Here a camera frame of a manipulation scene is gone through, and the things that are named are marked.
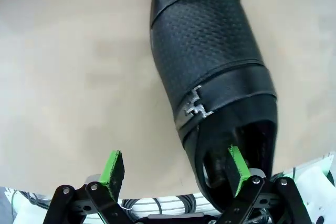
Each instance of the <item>beige tabletop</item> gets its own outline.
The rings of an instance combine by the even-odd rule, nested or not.
[[[197,192],[151,55],[151,0],[0,0],[0,186],[125,164],[122,198]],[[274,172],[336,149],[334,0],[242,0],[277,93]]]

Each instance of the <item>black hole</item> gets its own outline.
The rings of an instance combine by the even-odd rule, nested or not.
[[[266,200],[266,199],[262,199],[259,203],[262,204],[262,205],[264,205],[264,204],[267,204],[267,203],[268,203],[268,200]]]
[[[83,209],[84,211],[91,211],[92,208],[90,206],[84,206]]]
[[[317,221],[316,221],[316,224],[323,224],[324,223],[324,217],[323,216],[320,216]]]

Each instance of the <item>white plastic part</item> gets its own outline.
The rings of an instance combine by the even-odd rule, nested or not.
[[[324,224],[336,221],[336,188],[329,182],[322,170],[314,166],[306,170],[296,181],[310,219],[316,223],[324,218]]]

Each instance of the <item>white surface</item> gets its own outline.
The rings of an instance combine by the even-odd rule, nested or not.
[[[310,168],[299,177],[296,184],[311,221],[316,223],[318,218],[323,216],[324,224],[334,224],[336,188],[322,170],[316,166]]]
[[[335,1],[241,1],[279,98],[274,172],[336,149]],[[0,0],[0,185],[79,187],[119,149],[122,198],[198,191],[151,56],[150,2]]]

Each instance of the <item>silver bolt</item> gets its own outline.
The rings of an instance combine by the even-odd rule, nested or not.
[[[93,184],[93,185],[91,186],[91,190],[92,190],[92,191],[97,190],[97,185],[96,185],[96,184]]]
[[[260,183],[260,178],[257,178],[257,177],[253,178],[252,182],[253,182],[253,184],[259,184]]]
[[[284,178],[282,178],[282,179],[280,180],[280,183],[281,183],[283,186],[287,186],[287,184],[288,184],[287,180],[285,180]]]
[[[63,193],[64,194],[68,194],[70,192],[70,188],[69,187],[66,187],[63,189]]]

